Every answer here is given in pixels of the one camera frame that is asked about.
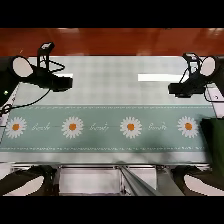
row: daisy print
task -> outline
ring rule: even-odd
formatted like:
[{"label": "daisy print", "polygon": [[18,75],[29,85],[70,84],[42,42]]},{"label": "daisy print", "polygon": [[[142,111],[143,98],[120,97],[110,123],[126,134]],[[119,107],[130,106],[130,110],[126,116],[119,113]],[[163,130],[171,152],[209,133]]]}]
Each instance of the daisy print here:
[{"label": "daisy print", "polygon": [[8,138],[17,138],[26,130],[26,121],[22,117],[14,117],[6,126],[6,135]]},{"label": "daisy print", "polygon": [[142,130],[140,121],[134,117],[126,117],[123,119],[120,127],[120,131],[123,132],[123,135],[125,135],[126,138],[135,138],[141,134],[140,131]]},{"label": "daisy print", "polygon": [[194,138],[198,135],[198,125],[196,124],[194,118],[186,116],[182,117],[179,119],[177,127],[185,137]]},{"label": "daisy print", "polygon": [[83,121],[78,117],[69,117],[63,122],[62,125],[62,132],[66,138],[75,138],[82,134],[83,130]]}]

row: red wooden floor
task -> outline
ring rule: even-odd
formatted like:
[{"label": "red wooden floor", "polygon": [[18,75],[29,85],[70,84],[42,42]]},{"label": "red wooden floor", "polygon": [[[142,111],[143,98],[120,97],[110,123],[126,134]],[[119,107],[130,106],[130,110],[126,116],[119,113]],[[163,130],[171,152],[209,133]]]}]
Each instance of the red wooden floor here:
[{"label": "red wooden floor", "polygon": [[51,55],[224,54],[224,28],[0,28],[0,56],[35,56],[49,41]]}]

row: metal pole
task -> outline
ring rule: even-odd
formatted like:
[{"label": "metal pole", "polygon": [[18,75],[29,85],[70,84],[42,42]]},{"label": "metal pole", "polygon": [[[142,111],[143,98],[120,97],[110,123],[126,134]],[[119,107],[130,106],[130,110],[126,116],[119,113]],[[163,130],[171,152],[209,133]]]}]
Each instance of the metal pole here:
[{"label": "metal pole", "polygon": [[145,183],[141,178],[128,170],[125,166],[119,166],[133,196],[162,196],[158,191]]}]

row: gray metal bar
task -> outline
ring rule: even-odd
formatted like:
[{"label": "gray metal bar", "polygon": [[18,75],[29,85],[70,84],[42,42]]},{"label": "gray metal bar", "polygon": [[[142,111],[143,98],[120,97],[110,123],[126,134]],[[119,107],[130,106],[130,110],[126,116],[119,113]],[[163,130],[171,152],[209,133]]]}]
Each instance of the gray metal bar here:
[{"label": "gray metal bar", "polygon": [[145,183],[141,178],[128,170],[125,166],[119,166],[133,196],[162,196],[158,191]]},{"label": "gray metal bar", "polygon": [[182,191],[175,184],[170,176],[170,171],[166,168],[156,168],[157,190],[164,196],[184,196]]}]

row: table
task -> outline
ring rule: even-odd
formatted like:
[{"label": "table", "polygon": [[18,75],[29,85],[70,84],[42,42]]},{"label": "table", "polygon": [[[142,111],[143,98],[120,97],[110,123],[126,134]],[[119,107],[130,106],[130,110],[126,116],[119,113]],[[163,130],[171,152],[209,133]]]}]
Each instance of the table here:
[{"label": "table", "polygon": [[[134,110],[137,110],[137,107],[147,107],[147,110],[150,110],[150,108],[153,110],[160,108],[163,111],[167,109],[169,113],[172,113],[172,111],[170,111],[172,108],[177,110],[186,109],[190,110],[191,113],[192,111],[196,111],[194,112],[196,115],[198,113],[197,111],[200,110],[200,114],[203,114],[202,111],[207,111],[207,114],[205,114],[206,116],[215,116],[212,105],[206,102],[202,95],[194,95],[190,99],[179,99],[168,94],[168,82],[138,82],[137,77],[139,73],[182,75],[187,67],[182,57],[63,56],[50,57],[50,59],[65,65],[63,73],[73,73],[73,88],[64,93],[50,92],[44,99],[38,102],[35,107],[33,106],[30,111],[35,108],[43,111],[47,107],[55,107],[55,111],[58,111],[60,107],[65,106],[68,107],[68,110],[77,109],[76,107],[83,108],[85,106],[88,108],[98,106],[98,109],[100,109],[100,107],[130,107],[130,109],[133,108]],[[35,57],[29,58],[29,61],[32,64],[36,64]],[[33,102],[45,92],[46,89],[44,90],[37,86],[22,83],[19,85],[14,104],[22,105]],[[12,111],[10,116],[12,113],[25,113],[26,110],[28,109],[21,109],[20,112],[19,109],[18,111]],[[14,147],[6,148],[7,144],[6,136],[3,136],[0,145],[0,147],[3,145],[3,150],[0,152],[1,162],[73,164],[186,164],[210,162],[209,155],[205,151],[192,151],[192,148],[186,151],[175,151],[174,147],[170,149],[165,146],[164,148],[168,149],[168,151],[152,153],[146,153],[143,149],[138,153],[133,151],[119,153],[116,150],[107,153],[91,150],[89,152],[82,152],[80,149],[73,153],[71,151],[66,152],[66,147],[62,147],[62,151],[57,152],[37,152],[36,150],[32,152],[28,150],[26,152],[26,147],[20,147],[21,151],[18,152],[15,150],[14,152]]]}]

